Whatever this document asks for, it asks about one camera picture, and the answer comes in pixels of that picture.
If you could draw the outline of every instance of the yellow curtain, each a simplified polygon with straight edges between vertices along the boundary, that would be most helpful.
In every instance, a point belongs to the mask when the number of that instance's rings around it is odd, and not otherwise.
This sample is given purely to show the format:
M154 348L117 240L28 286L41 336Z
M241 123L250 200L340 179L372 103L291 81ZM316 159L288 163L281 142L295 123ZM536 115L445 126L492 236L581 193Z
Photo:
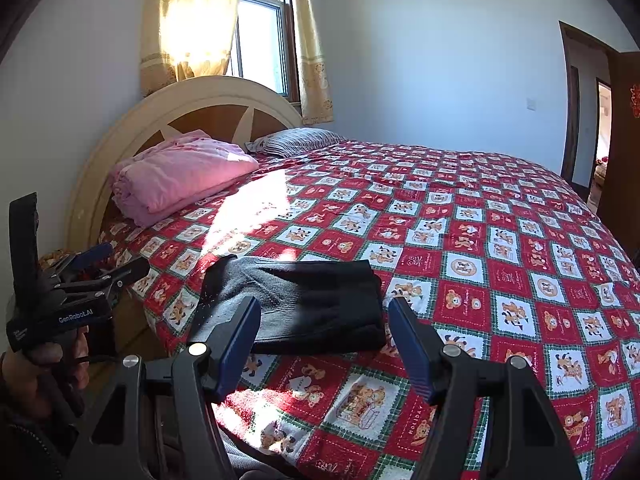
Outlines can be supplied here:
M145 96L176 81L224 75L239 0L145 0L140 83Z
M292 0L292 6L302 120L305 124L328 123L334 120L334 104L311 0Z

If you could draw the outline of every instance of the hand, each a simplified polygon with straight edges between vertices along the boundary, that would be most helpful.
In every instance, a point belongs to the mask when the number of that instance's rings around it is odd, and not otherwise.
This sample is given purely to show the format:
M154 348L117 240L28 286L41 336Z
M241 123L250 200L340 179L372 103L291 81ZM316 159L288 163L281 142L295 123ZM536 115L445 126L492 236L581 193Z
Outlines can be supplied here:
M78 329L78 338L74 343L74 358L85 357L89 353L85 333L89 327ZM40 365L55 364L62 359L62 347L56 343L45 343L34 348L29 356ZM38 389L38 376L47 374L46 368L41 368L29 361L22 352L14 353L8 349L2 361L2 377L9 393L24 412L36 419L48 418L51 415L49 399ZM74 370L76 386L83 390L89 383L89 363L80 363Z

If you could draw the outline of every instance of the wooden headboard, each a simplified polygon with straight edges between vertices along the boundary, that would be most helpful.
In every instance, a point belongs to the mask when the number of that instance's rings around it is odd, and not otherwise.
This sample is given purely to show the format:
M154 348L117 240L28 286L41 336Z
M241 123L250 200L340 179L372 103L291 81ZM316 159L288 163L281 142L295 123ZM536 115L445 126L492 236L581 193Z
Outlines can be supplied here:
M123 158L193 130L244 149L248 140L299 126L302 118L286 99L247 79L204 76L162 88L114 124L84 165L71 197L66 248L96 243L111 211L108 174Z

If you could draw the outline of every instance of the bedspread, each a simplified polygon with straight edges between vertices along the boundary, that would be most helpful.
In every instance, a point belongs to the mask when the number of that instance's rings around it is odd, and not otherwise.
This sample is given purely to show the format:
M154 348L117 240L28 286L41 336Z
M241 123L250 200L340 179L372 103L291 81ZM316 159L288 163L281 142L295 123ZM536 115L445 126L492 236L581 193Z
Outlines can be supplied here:
M142 254L133 287L149 325L184 346L204 271L224 254L367 259L385 306L405 298L468 354L524 357L587 479L604 478L640 410L640 276L558 176L491 153L349 141L268 159L222 194L148 230L101 234L116 263ZM409 478L434 412L388 334L380 352L252 355L221 426L314 479ZM477 478L488 404L478 402L464 478Z

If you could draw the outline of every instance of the silver bolt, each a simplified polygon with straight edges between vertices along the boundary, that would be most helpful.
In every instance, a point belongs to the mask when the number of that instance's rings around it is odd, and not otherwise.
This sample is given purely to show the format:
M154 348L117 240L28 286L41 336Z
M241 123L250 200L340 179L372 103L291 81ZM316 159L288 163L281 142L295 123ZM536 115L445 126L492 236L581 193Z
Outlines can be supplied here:
M444 345L442 352L449 357L458 357L462 353L462 350L460 350L458 345Z
M138 364L140 358L137 355L128 355L122 360L122 364L124 364L127 368L132 368Z
M511 366L515 366L518 370L522 370L527 367L527 361L519 355L514 355L509 362L511 363Z
M207 351L207 345L204 343L194 343L189 347L189 353L191 355L202 355Z

